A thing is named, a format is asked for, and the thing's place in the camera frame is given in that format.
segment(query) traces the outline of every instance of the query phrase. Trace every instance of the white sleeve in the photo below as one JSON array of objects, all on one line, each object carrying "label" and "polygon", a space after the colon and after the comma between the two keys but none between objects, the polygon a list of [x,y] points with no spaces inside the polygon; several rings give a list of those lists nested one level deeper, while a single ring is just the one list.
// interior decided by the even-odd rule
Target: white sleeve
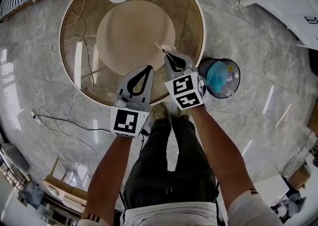
[{"label": "white sleeve", "polygon": [[238,196],[228,209],[229,226],[281,226],[277,214],[265,204],[255,190]]},{"label": "white sleeve", "polygon": [[109,226],[107,222],[104,220],[100,220],[99,222],[95,222],[89,219],[82,219],[79,221],[77,226]]}]

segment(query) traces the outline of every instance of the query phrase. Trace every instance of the blue plastic bag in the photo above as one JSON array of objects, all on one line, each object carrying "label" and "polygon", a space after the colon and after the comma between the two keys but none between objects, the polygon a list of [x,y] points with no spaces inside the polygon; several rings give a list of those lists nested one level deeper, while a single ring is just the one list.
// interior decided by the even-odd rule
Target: blue plastic bag
[{"label": "blue plastic bag", "polygon": [[207,73],[207,85],[214,93],[220,93],[226,85],[228,69],[221,61],[212,64]]}]

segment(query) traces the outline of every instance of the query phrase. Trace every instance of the white t-shirt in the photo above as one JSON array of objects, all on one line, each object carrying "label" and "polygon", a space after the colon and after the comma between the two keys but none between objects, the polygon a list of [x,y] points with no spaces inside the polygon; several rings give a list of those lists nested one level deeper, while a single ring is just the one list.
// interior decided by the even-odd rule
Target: white t-shirt
[{"label": "white t-shirt", "polygon": [[[78,226],[109,226],[80,220]],[[263,202],[259,194],[246,191],[238,196],[228,210],[229,226],[281,226],[278,216]],[[216,204],[209,202],[180,202],[126,211],[124,226],[217,226]]]}]

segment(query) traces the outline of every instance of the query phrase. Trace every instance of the person's right arm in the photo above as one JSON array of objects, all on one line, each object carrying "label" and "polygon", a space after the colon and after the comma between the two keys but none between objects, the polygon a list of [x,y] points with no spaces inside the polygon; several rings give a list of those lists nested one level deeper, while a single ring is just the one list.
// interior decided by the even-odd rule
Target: person's right arm
[{"label": "person's right arm", "polygon": [[220,184],[226,209],[242,193],[254,185],[244,160],[228,135],[203,106],[189,109],[197,127],[204,152]]}]

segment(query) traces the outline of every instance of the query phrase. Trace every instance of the black pants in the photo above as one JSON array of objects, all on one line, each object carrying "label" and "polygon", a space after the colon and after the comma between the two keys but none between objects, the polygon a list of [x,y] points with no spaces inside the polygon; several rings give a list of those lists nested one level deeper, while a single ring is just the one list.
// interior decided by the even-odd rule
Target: black pants
[{"label": "black pants", "polygon": [[179,147],[174,172],[167,170],[168,120],[157,120],[126,182],[127,209],[174,202],[213,202],[215,177],[197,140],[194,125],[184,117],[173,119]]}]

